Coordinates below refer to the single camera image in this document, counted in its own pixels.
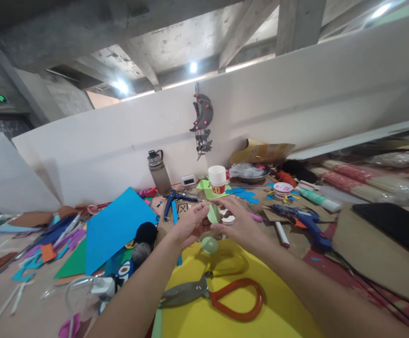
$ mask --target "metal bowl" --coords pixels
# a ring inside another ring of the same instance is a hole
[[[251,178],[243,178],[243,177],[237,177],[237,179],[241,182],[247,183],[247,184],[262,184],[265,181],[265,178],[271,174],[272,169],[269,166],[265,166],[265,174],[262,176],[258,177],[251,177]]]

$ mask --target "glue stick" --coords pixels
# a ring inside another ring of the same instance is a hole
[[[300,193],[300,195],[305,197],[307,200],[310,200],[311,202],[314,202],[315,204],[324,207],[326,210],[330,212],[335,213],[335,212],[338,212],[342,208],[342,205],[336,202],[333,202],[332,200],[328,200],[316,192],[306,190],[300,187],[296,187],[295,189]]]

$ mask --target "black pom pom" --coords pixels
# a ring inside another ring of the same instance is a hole
[[[303,180],[311,184],[317,183],[318,180],[317,176],[309,170],[300,170],[295,173],[295,177],[300,181]]]
[[[136,243],[148,243],[153,248],[154,242],[158,235],[158,229],[151,222],[142,223],[136,232]]]
[[[281,166],[284,172],[295,175],[297,172],[305,170],[303,164],[297,160],[289,160],[283,163]]]

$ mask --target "metal scissor blade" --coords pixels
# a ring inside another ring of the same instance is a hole
[[[164,292],[159,308],[174,307],[189,303],[208,290],[206,277],[202,276],[198,282],[184,283]]]

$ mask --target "human arm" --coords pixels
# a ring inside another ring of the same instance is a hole
[[[409,327],[272,242],[236,199],[212,202],[228,209],[235,222],[212,224],[211,229],[223,232],[272,269],[328,337],[409,337]]]
[[[112,297],[87,338],[145,337],[181,252],[209,230],[203,203],[189,209]]]

